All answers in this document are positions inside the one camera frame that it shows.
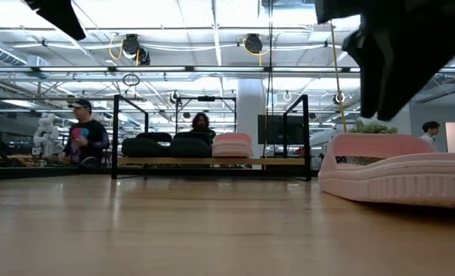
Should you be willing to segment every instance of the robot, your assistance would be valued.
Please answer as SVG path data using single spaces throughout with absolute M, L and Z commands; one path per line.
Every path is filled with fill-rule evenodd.
M 55 154 L 55 141 L 59 138 L 59 130 L 54 126 L 53 114 L 43 113 L 38 120 L 38 128 L 34 134 L 32 156 L 47 157 Z

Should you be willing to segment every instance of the man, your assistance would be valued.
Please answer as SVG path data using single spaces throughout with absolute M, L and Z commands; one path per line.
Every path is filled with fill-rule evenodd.
M 205 113 L 197 113 L 191 122 L 191 127 L 193 128 L 192 132 L 206 133 L 209 135 L 211 143 L 214 141 L 216 134 L 215 131 L 209 128 L 209 118 Z
M 434 136 L 439 133 L 439 127 L 440 124 L 435 121 L 424 123 L 424 125 L 421 127 L 424 130 L 424 135 L 422 135 L 420 138 L 429 142 L 430 145 L 435 147 Z
M 108 133 L 101 123 L 91 118 L 91 103 L 79 99 L 69 105 L 74 108 L 74 116 L 78 123 L 69 129 L 69 138 L 59 159 L 70 158 L 72 163 L 79 164 L 85 159 L 95 158 L 101 163 L 102 152 L 108 148 L 110 142 Z

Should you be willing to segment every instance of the baseball cap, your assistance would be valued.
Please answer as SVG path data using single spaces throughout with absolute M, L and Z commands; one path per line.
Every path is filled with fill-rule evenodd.
M 90 111 L 90 113 L 91 113 L 91 110 L 93 109 L 91 107 L 91 103 L 85 99 L 76 100 L 75 102 L 70 103 L 67 107 L 69 107 L 69 108 L 84 107 L 84 108 L 88 109 L 88 111 Z

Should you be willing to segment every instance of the wooden floor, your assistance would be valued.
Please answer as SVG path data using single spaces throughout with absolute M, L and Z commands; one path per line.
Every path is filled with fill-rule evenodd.
M 12 180 L 0 275 L 455 275 L 455 212 L 296 180 Z

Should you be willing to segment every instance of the potted plant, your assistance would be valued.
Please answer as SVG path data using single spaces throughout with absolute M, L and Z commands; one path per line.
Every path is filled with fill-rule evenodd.
M 357 120 L 357 122 L 355 123 L 355 127 L 351 129 L 349 133 L 396 134 L 398 133 L 398 128 L 387 127 L 378 123 L 364 124 L 364 122 L 362 122 L 361 120 Z M 347 162 L 359 165 L 368 165 L 379 160 L 382 160 L 382 158 L 368 156 L 352 156 Z

